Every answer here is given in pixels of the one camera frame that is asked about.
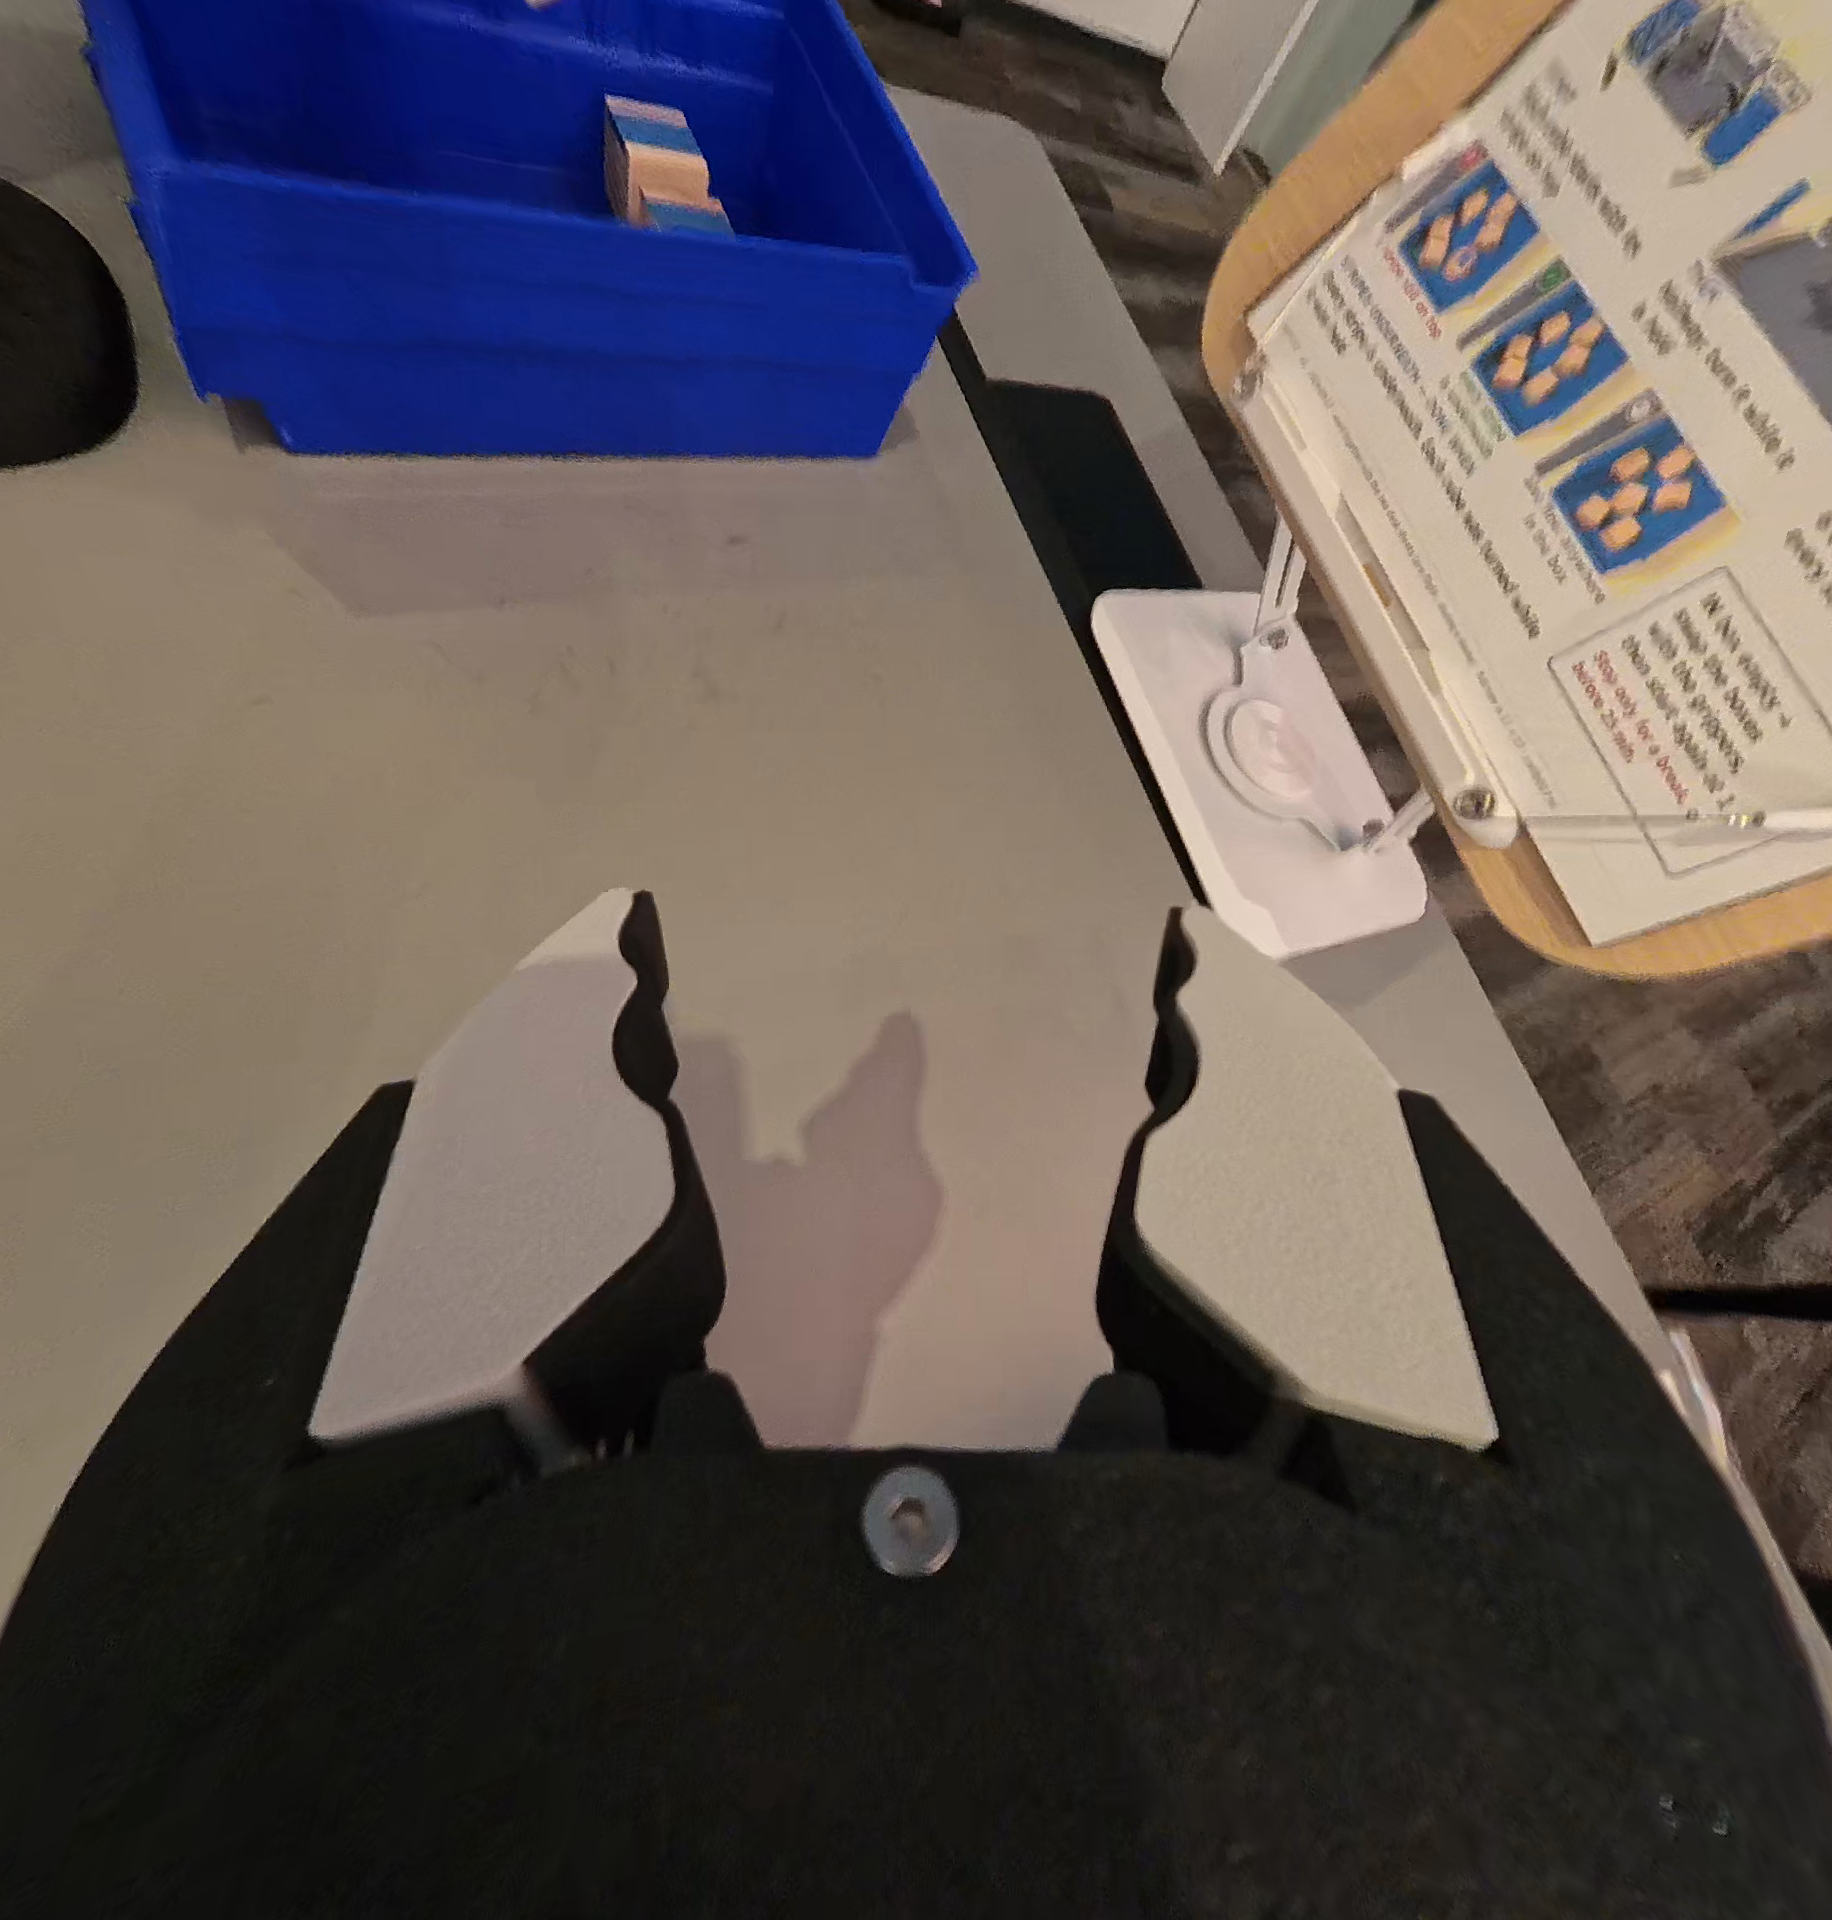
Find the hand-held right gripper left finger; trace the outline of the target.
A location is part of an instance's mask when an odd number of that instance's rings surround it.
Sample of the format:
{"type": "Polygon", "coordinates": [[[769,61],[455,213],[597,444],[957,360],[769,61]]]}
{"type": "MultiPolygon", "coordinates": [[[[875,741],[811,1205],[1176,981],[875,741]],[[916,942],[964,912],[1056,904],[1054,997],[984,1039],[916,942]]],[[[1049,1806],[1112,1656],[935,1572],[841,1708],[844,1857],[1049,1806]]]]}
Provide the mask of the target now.
{"type": "Polygon", "coordinates": [[[308,1439],[475,1413],[539,1458],[647,1443],[702,1368],[727,1262],[676,1102],[649,892],[551,933],[424,1063],[362,1242],[308,1439]]]}

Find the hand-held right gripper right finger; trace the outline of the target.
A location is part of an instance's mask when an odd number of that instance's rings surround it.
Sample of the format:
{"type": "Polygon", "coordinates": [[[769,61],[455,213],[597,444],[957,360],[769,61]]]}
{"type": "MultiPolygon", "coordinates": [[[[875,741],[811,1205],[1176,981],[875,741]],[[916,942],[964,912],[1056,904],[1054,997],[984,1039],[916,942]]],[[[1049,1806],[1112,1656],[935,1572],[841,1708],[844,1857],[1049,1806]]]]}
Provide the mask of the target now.
{"type": "Polygon", "coordinates": [[[1497,1415],[1373,1048],[1201,907],[1165,919],[1153,1018],[1098,1425],[1321,1501],[1492,1499],[1497,1415]]]}

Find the blue plastic bin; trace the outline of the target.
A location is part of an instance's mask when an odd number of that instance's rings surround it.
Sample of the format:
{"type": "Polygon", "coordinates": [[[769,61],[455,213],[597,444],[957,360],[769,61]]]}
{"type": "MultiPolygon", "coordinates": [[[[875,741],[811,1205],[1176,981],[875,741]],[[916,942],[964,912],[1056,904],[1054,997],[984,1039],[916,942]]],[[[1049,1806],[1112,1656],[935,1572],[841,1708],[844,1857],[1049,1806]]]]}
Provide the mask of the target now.
{"type": "Polygon", "coordinates": [[[978,275],[841,4],[81,14],[191,385],[294,453],[873,457],[978,275]],[[616,218],[607,95],[733,237],[616,218]]]}

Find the group of taped wooden cubes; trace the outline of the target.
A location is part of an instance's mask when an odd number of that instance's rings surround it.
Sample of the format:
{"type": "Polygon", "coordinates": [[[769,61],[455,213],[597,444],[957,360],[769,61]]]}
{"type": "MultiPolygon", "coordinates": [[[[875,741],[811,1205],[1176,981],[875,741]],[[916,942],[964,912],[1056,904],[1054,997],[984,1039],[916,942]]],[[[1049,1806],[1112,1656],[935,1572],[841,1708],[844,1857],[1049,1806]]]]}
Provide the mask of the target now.
{"type": "Polygon", "coordinates": [[[682,107],[607,95],[602,109],[602,181],[616,218],[651,231],[734,233],[682,107]]]}

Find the white stand base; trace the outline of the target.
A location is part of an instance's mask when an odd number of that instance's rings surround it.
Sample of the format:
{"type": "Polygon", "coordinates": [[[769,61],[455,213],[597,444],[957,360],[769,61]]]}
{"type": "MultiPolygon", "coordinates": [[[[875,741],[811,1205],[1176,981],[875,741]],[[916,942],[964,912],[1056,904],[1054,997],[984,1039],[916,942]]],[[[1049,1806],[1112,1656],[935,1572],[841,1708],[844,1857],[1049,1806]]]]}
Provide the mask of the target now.
{"type": "Polygon", "coordinates": [[[1399,813],[1293,615],[1258,593],[1116,590],[1090,624],[1224,927],[1283,962],[1425,917],[1399,813]]]}

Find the illustrated instruction sheet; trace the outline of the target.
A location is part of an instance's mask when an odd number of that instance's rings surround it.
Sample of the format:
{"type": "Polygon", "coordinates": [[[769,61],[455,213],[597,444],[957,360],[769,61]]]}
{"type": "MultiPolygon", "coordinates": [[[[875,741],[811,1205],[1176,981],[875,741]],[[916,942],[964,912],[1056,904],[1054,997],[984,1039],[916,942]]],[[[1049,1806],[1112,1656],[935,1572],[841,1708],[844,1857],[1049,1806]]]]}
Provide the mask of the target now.
{"type": "Polygon", "coordinates": [[[1562,4],[1250,329],[1589,946],[1832,872],[1832,4],[1562,4]]]}

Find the wooden document board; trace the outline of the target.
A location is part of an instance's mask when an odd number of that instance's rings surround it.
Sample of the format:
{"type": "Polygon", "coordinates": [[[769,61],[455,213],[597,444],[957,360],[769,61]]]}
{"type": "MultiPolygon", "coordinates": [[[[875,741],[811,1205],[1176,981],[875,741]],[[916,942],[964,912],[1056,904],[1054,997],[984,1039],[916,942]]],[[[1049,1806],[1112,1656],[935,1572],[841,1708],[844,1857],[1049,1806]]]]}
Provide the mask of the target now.
{"type": "Polygon", "coordinates": [[[1286,539],[1314,563],[1344,643],[1487,912],[1550,962],[1624,981],[1675,980],[1832,943],[1832,872],[1623,943],[1589,946],[1535,843],[1497,846],[1487,825],[1462,814],[1462,796],[1484,782],[1474,740],[1454,711],[1433,704],[1440,684],[1399,634],[1395,590],[1348,547],[1332,482],[1254,396],[1262,347],[1252,310],[1560,10],[1557,3],[1440,4],[1252,205],[1217,264],[1201,352],[1286,539]]]}

